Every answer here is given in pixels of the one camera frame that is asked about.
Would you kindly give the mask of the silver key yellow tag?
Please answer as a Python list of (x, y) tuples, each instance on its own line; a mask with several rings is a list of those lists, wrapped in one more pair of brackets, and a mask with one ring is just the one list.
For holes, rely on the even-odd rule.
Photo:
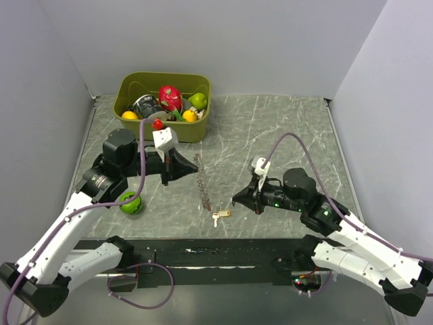
[(231, 216), (231, 211), (230, 210), (221, 210), (221, 211), (218, 211), (216, 213), (213, 213), (212, 214), (212, 219), (213, 219), (213, 222), (214, 222), (214, 227), (218, 226), (218, 220), (220, 218), (225, 218), (225, 217), (230, 217), (230, 216)]

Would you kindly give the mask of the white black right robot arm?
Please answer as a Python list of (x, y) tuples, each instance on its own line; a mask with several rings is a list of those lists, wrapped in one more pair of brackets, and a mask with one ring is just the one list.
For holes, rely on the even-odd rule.
[(304, 169), (289, 169), (281, 180), (260, 171), (232, 198), (257, 215), (265, 207), (300, 213), (301, 222), (322, 238), (305, 236), (295, 254), (305, 270), (317, 267), (343, 274), (374, 289), (393, 309), (415, 317), (428, 296), (432, 263), (404, 255), (372, 232), (357, 216), (316, 189)]

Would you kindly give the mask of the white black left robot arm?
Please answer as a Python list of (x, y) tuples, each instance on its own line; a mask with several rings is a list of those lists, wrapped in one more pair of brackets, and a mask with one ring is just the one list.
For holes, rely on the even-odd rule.
[(198, 171), (177, 152), (176, 145), (177, 135), (169, 127), (154, 132), (153, 152), (146, 152), (131, 130), (112, 131), (53, 225), (17, 262), (1, 265), (1, 281), (9, 296), (47, 317), (74, 289), (97, 274), (109, 269), (130, 270), (134, 248), (119, 236), (104, 240), (79, 258), (66, 258), (93, 223), (110, 207), (120, 205), (118, 198), (127, 190), (130, 177), (159, 175), (166, 186)]

